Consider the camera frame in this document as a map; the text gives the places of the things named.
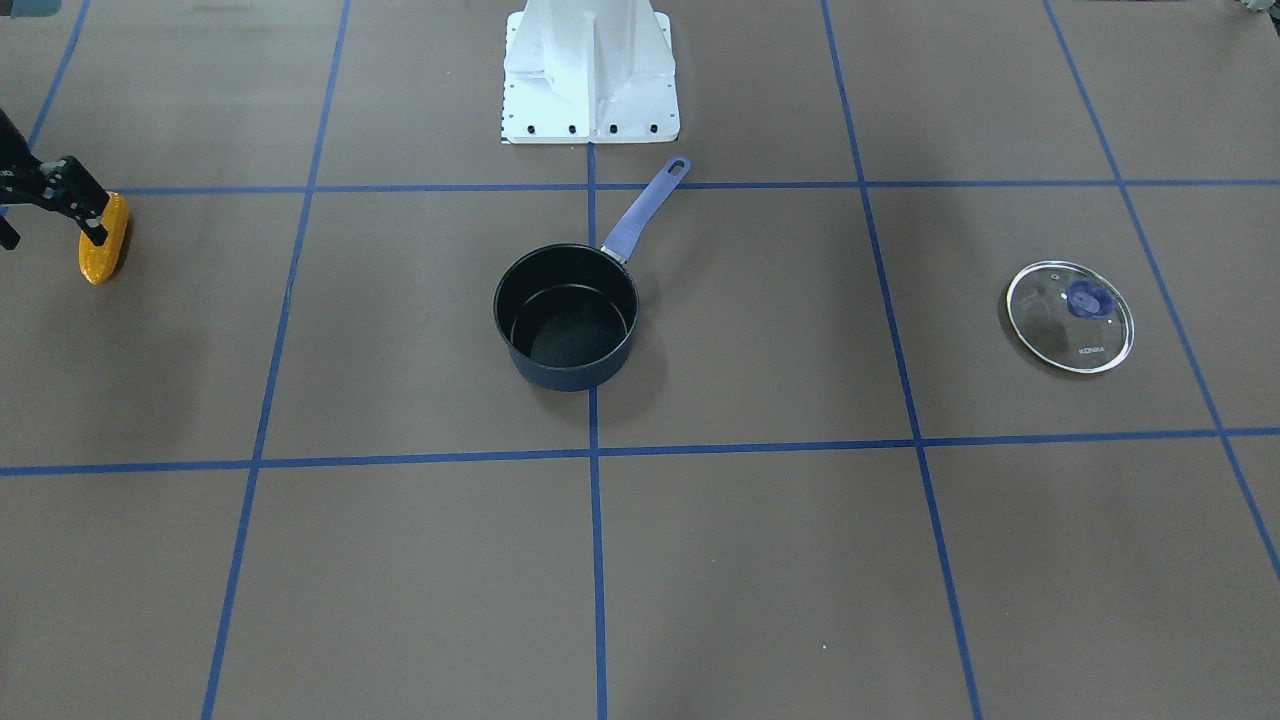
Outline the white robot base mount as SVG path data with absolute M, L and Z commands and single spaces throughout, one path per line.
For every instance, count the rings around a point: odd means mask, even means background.
M 678 138 L 673 26 L 652 3 L 529 1 L 504 41 L 503 143 Z

